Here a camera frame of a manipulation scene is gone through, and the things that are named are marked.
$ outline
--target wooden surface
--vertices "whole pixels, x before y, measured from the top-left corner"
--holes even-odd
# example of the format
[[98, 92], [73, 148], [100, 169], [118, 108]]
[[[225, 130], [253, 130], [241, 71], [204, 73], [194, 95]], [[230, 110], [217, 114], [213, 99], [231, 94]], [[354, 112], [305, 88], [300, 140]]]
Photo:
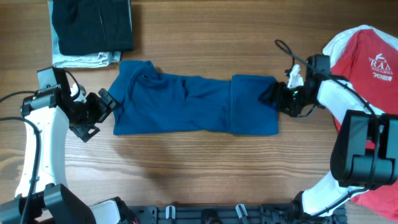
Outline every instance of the wooden surface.
[[[228, 80], [236, 73], [285, 80], [285, 40], [304, 58], [320, 53], [337, 33], [369, 24], [398, 35], [398, 1], [133, 1], [135, 52], [163, 72]], [[0, 96], [38, 89], [36, 70], [51, 65], [44, 0], [0, 3]], [[118, 64], [74, 69], [87, 91], [109, 88]], [[23, 96], [6, 100], [0, 117], [18, 116]], [[329, 170], [336, 139], [331, 115], [280, 115], [269, 137], [189, 133], [113, 136], [110, 116], [92, 140], [70, 131], [65, 146], [69, 188], [85, 203], [120, 196], [129, 205], [288, 202]], [[0, 123], [0, 203], [13, 199], [23, 167], [25, 128]], [[349, 223], [389, 223], [348, 203]]]

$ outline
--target blue t-shirt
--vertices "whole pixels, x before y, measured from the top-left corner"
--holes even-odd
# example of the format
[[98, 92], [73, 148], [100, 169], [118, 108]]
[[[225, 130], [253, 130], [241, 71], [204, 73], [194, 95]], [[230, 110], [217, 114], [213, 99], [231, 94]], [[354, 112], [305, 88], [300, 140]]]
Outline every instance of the blue t-shirt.
[[120, 102], [113, 133], [209, 130], [278, 133], [276, 105], [258, 97], [274, 77], [234, 75], [231, 81], [157, 73], [152, 62], [123, 61], [109, 89]]

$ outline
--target red and white shirt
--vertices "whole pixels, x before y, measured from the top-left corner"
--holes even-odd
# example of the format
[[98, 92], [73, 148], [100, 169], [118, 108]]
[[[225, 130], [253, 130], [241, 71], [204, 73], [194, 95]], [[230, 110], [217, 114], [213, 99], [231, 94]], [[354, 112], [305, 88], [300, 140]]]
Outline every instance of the red and white shirt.
[[[338, 34], [324, 49], [334, 75], [346, 77], [373, 106], [398, 114], [398, 39], [373, 27]], [[398, 182], [352, 199], [354, 203], [398, 221]]]

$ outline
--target shirt logo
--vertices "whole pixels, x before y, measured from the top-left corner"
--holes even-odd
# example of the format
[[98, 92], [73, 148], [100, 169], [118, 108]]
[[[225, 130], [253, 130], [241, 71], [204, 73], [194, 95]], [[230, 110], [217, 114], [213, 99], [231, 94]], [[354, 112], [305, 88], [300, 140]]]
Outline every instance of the shirt logo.
[[374, 71], [374, 78], [391, 82], [393, 73], [382, 53], [376, 55], [375, 58], [369, 57], [369, 62], [371, 63], [371, 68]]

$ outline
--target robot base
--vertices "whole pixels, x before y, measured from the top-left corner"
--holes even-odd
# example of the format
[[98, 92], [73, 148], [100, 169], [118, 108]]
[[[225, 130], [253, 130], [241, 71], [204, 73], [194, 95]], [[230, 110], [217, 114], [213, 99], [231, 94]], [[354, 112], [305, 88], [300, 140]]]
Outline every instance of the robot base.
[[[166, 219], [166, 208], [156, 206], [132, 206], [129, 207], [139, 223], [145, 224], [204, 224], [201, 213], [204, 209], [214, 209], [218, 212], [220, 220], [224, 224], [290, 224], [273, 210], [287, 212], [289, 204], [265, 204], [261, 206], [247, 206], [247, 219], [244, 221], [238, 217], [235, 207], [175, 207], [175, 219]], [[330, 217], [319, 218], [317, 221], [294, 220], [292, 224], [347, 224], [345, 206], [337, 208]]]

